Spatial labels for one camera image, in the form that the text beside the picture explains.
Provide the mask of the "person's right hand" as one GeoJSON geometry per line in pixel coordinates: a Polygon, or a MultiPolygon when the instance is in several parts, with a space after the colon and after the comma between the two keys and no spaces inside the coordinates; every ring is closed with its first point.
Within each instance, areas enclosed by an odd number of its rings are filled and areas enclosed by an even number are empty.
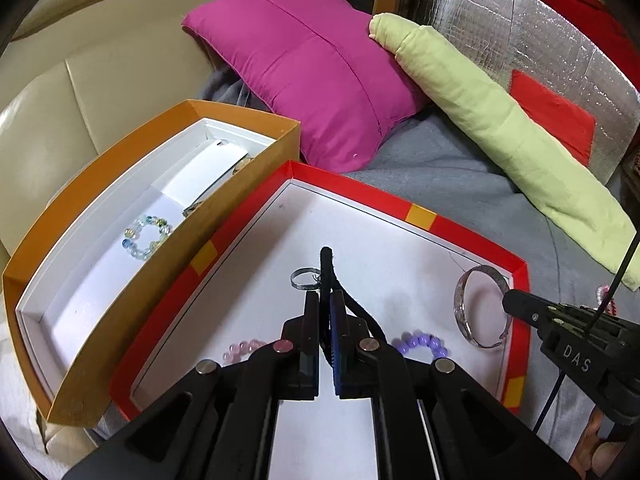
{"type": "Polygon", "coordinates": [[[568,463],[581,479],[638,479],[639,425],[614,428],[605,439],[604,420],[600,408],[591,411],[568,463]]]}

